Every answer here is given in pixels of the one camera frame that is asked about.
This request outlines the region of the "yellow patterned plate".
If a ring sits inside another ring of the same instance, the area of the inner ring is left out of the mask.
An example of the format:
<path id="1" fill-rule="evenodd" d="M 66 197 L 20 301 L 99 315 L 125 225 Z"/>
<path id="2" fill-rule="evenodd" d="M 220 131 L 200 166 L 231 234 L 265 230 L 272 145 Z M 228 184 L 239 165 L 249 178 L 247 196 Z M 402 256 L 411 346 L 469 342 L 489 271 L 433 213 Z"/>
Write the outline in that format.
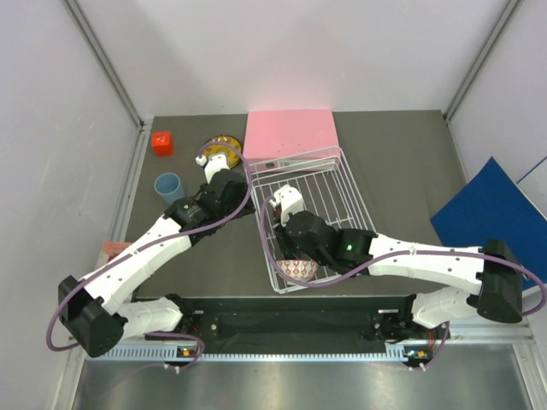
<path id="1" fill-rule="evenodd" d="M 230 168 L 236 167 L 241 162 L 236 152 L 242 152 L 243 144 L 234 136 L 221 134 L 211 138 L 209 142 L 212 145 L 203 151 L 205 156 L 210 157 L 212 155 L 224 154 Z"/>

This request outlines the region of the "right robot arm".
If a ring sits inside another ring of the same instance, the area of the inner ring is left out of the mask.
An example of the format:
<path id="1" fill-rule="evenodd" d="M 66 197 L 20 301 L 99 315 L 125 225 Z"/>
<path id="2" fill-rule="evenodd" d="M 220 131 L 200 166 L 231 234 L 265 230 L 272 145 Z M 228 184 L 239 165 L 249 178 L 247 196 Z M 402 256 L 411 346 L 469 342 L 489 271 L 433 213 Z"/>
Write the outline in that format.
<path id="1" fill-rule="evenodd" d="M 269 203 L 283 255 L 279 268 L 290 278 L 301 281 L 303 269 L 327 267 L 339 275 L 351 272 L 441 284 L 441 290 L 409 298 L 405 319 L 427 329 L 475 314 L 505 324 L 522 320 L 523 278 L 502 240 L 489 239 L 482 247 L 445 248 L 336 228 L 306 210 L 302 194 L 288 184 L 277 189 Z"/>

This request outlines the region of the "light blue plastic cup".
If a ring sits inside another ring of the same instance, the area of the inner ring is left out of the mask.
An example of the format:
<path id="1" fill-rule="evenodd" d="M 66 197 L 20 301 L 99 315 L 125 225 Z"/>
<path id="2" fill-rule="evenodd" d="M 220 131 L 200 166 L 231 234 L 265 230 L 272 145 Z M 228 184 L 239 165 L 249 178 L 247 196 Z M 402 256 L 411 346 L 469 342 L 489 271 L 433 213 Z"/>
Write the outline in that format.
<path id="1" fill-rule="evenodd" d="M 163 173 L 154 183 L 156 194 L 168 205 L 185 197 L 185 190 L 176 173 Z"/>

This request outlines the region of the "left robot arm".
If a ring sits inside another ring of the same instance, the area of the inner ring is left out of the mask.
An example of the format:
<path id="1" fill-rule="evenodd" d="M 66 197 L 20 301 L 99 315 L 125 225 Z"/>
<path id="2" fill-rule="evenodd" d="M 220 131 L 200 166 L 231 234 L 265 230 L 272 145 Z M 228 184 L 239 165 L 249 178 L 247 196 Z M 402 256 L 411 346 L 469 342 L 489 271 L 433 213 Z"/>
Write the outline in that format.
<path id="1" fill-rule="evenodd" d="M 118 342 L 148 335 L 173 335 L 188 318 L 176 295 L 130 302 L 129 296 L 160 267 L 213 235 L 228 221 L 254 211 L 252 177 L 233 171 L 223 154 L 197 157 L 206 182 L 195 197 L 173 202 L 145 234 L 103 267 L 58 285 L 60 322 L 90 357 L 102 356 Z"/>

